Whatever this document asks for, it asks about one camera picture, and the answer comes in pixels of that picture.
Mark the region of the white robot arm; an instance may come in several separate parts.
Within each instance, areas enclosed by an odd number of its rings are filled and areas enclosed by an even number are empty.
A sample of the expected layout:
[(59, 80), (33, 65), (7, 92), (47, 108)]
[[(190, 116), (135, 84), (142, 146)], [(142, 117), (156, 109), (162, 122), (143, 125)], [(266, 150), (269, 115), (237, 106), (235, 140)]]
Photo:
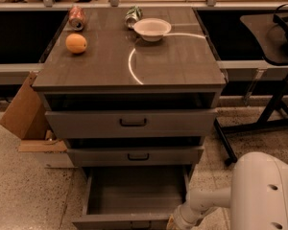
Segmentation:
[(264, 152), (244, 154), (229, 187), (189, 190), (166, 230), (190, 230), (218, 207), (230, 209), (230, 230), (288, 230), (288, 165)]

